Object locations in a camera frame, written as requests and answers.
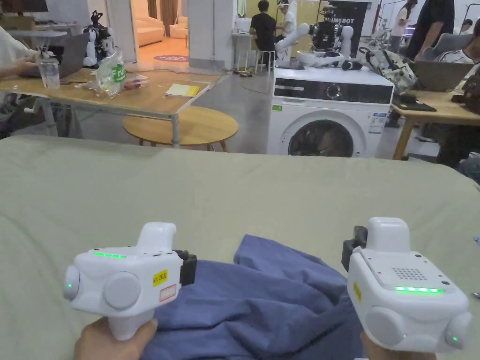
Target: sofa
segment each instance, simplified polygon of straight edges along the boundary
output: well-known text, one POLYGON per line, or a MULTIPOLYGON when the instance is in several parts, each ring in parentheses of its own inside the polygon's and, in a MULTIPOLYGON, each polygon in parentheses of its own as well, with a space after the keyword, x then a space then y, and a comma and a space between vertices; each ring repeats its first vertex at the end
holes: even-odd
POLYGON ((162 41, 165 37, 163 21, 148 16, 135 18, 138 46, 145 46, 162 41))
POLYGON ((188 35, 188 17, 179 16, 178 24, 170 25, 170 37, 184 39, 188 35))

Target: man in black shirt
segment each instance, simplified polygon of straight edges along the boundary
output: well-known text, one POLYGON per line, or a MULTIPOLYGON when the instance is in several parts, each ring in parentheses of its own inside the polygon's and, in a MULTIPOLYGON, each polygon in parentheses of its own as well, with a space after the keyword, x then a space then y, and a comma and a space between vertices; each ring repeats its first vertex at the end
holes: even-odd
POLYGON ((426 48, 434 47, 443 33, 452 33, 455 21, 454 0, 426 0, 407 48, 407 57, 421 60, 426 48))
MULTIPOLYGON (((267 0, 260 0, 258 2, 258 10, 260 14, 252 17, 252 24, 250 25, 250 34, 257 35, 255 43, 260 51, 274 51, 275 50, 275 31, 276 20, 268 15, 268 7, 270 4, 267 0)), ((273 65, 273 54, 270 59, 273 65)), ((268 54, 264 54, 263 64, 268 64, 268 54)))

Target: yellow sticker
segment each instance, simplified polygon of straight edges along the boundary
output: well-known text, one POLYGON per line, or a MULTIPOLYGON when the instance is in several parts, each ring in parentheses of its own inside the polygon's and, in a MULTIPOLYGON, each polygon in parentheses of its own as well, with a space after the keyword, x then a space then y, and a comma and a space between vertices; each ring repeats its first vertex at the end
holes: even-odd
POLYGON ((355 291, 355 295, 357 295, 357 299, 361 302, 361 290, 357 283, 353 283, 353 291, 355 291))
POLYGON ((153 287, 163 284, 168 279, 168 270, 160 271, 153 275, 153 287))

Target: blue cloth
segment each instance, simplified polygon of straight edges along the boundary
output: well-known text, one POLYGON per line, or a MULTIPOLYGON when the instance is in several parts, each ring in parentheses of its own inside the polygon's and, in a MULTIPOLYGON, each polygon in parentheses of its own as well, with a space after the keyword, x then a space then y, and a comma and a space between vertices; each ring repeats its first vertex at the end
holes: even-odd
POLYGON ((158 332, 142 359, 362 357, 361 325, 336 270, 250 235, 234 262, 198 261, 195 284, 156 310, 158 332))

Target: round rug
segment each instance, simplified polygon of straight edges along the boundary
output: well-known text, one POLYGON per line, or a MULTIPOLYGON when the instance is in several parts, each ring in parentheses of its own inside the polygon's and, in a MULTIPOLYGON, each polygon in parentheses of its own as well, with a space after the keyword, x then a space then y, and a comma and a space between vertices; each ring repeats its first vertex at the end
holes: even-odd
POLYGON ((188 62, 188 56, 183 55, 160 55, 155 56, 155 60, 168 62, 188 62))

